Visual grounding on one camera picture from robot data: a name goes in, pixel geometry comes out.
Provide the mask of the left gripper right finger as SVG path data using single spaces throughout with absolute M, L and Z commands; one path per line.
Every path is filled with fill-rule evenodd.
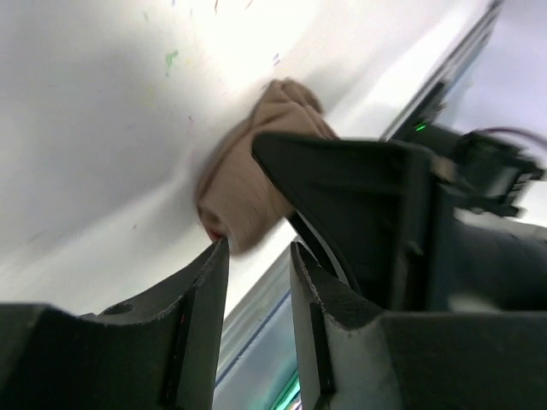
M 546 315 L 389 312 L 291 245 L 306 409 L 543 409 Z

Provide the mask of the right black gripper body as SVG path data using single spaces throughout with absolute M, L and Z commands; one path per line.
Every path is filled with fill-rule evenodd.
M 517 200 L 546 170 L 502 129 L 465 134 L 419 123 L 394 139 L 435 155 L 426 252 L 432 311 L 544 311 L 546 230 L 518 221 Z

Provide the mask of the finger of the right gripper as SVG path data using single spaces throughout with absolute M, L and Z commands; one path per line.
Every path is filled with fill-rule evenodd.
M 382 308 L 425 308 L 430 150 L 289 133 L 263 133 L 251 150 L 329 273 Z

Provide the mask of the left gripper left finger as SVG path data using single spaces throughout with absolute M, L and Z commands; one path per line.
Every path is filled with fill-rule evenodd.
M 2 408 L 211 408 L 228 270 L 222 239 L 100 314 L 2 305 Z

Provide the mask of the brown sock with striped cuff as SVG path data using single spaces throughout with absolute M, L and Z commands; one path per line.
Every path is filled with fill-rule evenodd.
M 256 135 L 291 132 L 336 139 L 316 95 L 293 79 L 269 82 L 250 111 L 214 152 L 197 183 L 198 218 L 212 241 L 225 237 L 232 255 L 253 249 L 294 207 L 251 153 Z

